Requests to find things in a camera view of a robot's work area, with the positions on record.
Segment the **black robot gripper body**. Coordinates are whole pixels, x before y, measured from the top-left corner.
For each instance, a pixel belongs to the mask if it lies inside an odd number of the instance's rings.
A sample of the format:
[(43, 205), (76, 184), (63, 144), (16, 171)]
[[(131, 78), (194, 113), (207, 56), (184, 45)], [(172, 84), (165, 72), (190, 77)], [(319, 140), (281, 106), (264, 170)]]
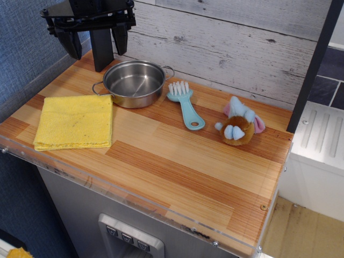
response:
[(62, 1), (40, 11), (50, 34), (83, 32), (136, 25), (133, 1)]

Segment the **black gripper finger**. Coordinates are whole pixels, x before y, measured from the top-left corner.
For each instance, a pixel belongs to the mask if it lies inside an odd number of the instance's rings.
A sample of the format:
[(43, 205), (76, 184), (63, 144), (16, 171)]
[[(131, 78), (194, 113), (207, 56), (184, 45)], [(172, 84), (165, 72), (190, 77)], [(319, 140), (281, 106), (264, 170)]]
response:
[(128, 33), (126, 25), (120, 25), (112, 28), (112, 35), (118, 55), (124, 55), (127, 52)]
[(82, 56), (82, 46), (77, 29), (73, 27), (56, 27), (55, 34), (66, 52), (74, 59), (80, 60)]

